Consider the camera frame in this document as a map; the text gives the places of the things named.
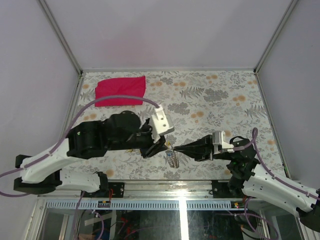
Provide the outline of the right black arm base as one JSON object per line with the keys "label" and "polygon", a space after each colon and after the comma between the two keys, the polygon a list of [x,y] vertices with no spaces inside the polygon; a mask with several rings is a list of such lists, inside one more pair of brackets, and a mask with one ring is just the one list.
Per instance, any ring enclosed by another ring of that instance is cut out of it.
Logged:
{"label": "right black arm base", "polygon": [[234,198],[228,187],[228,181],[211,180],[211,190],[208,192],[214,199]]}

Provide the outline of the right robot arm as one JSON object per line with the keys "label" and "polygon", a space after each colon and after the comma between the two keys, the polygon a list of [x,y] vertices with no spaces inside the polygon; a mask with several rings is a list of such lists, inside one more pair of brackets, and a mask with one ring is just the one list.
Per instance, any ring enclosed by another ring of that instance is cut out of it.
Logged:
{"label": "right robot arm", "polygon": [[253,142],[240,137],[225,141],[224,131],[217,131],[189,144],[175,146],[196,162],[229,161],[232,174],[228,192],[233,197],[245,195],[275,205],[295,217],[307,228],[320,230],[320,192],[290,178],[272,173],[259,158]]}

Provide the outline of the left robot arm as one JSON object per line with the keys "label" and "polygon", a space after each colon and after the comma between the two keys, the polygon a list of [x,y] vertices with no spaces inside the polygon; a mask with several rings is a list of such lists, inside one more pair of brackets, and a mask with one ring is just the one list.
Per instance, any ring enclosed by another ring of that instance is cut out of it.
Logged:
{"label": "left robot arm", "polygon": [[61,145],[52,153],[43,151],[45,159],[27,167],[37,156],[18,155],[16,168],[24,168],[14,180],[13,189],[32,195],[43,195],[56,190],[84,192],[88,198],[107,198],[110,194],[108,177],[101,171],[80,173],[65,167],[82,160],[100,158],[109,151],[139,150],[146,159],[167,150],[166,140],[152,138],[149,119],[141,123],[132,111],[112,114],[106,120],[85,121],[73,127]]}

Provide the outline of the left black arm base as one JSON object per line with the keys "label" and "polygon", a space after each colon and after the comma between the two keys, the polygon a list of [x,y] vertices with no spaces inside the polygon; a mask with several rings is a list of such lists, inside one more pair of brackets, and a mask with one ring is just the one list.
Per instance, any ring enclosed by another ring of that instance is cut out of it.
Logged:
{"label": "left black arm base", "polygon": [[125,183],[124,182],[110,182],[109,187],[109,197],[114,198],[123,198],[125,192]]}

